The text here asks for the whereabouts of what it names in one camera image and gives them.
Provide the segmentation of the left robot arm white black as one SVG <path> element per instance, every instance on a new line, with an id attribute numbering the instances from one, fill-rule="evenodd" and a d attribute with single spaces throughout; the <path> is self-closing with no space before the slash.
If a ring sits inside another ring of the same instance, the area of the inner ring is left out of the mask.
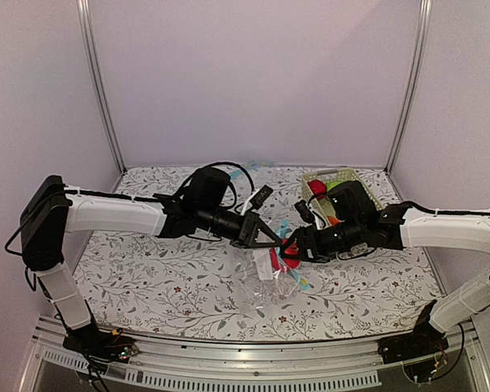
<path id="1" fill-rule="evenodd" d="M 173 194 L 150 198 L 111 194 L 66 185 L 48 176 L 20 215 L 16 231 L 6 241 L 6 253 L 18 256 L 34 274 L 55 306 L 74 342 L 87 354 L 99 354 L 105 337 L 97 331 L 86 301 L 65 265 L 66 234 L 109 231 L 158 238 L 181 238 L 205 230 L 229 240 L 233 247 L 279 247 L 282 239 L 256 213 L 272 190 L 252 189 L 241 212 L 223 205 L 226 192 L 238 194 L 222 163 L 192 172 Z"/>

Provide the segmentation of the clear zip bag blue zipper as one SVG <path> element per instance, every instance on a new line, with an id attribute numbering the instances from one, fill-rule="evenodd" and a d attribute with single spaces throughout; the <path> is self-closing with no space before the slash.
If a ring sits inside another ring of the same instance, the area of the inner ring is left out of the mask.
<path id="1" fill-rule="evenodd" d="M 245 314 L 283 305 L 311 288 L 299 271 L 299 262 L 282 259 L 277 247 L 255 250 L 233 247 L 229 255 L 235 303 Z"/>

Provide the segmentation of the red toy apple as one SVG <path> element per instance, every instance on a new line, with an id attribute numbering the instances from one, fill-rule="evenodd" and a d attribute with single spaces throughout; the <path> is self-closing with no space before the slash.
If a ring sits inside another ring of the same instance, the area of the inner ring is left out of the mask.
<path id="1" fill-rule="evenodd" d="M 285 256 L 280 256 L 279 254 L 278 248 L 271 248 L 269 250 L 270 263 L 274 271 L 287 271 L 288 269 L 294 270 L 299 268 L 301 261 L 295 258 L 298 254 L 298 248 L 295 244 L 290 245 L 284 251 Z"/>

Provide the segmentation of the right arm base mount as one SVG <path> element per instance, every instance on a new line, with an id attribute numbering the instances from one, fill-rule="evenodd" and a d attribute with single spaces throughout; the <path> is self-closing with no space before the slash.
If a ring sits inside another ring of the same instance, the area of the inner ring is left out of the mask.
<path id="1" fill-rule="evenodd" d="M 448 348 L 446 333 L 438 332 L 429 324 L 430 311 L 436 302 L 430 302 L 421 311 L 411 332 L 382 338 L 377 342 L 377 353 L 382 357 L 384 364 L 417 359 L 430 354 L 441 354 L 441 357 L 445 355 Z M 419 384 L 432 381 L 439 365 L 438 359 L 429 359 L 406 365 L 403 370 L 410 381 Z"/>

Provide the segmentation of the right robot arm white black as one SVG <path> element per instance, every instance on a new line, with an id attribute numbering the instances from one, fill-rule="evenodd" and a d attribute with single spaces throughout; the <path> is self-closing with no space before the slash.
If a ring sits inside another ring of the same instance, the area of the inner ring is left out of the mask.
<path id="1" fill-rule="evenodd" d="M 490 209 L 439 210 L 412 201 L 376 208 L 357 180 L 330 189 L 327 199 L 339 220 L 324 229 L 296 229 L 280 248 L 283 258 L 324 263 L 352 247 L 403 250 L 454 248 L 490 255 Z M 490 306 L 490 267 L 421 311 L 406 349 L 422 356 L 452 327 Z"/>

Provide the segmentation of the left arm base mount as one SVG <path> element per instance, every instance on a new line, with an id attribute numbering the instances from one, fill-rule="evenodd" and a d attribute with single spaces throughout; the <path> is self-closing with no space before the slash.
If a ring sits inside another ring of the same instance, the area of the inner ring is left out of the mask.
<path id="1" fill-rule="evenodd" d="M 67 327 L 63 347 L 103 363 L 127 363 L 139 354 L 136 341 L 121 328 L 102 332 L 94 321 L 78 329 Z"/>

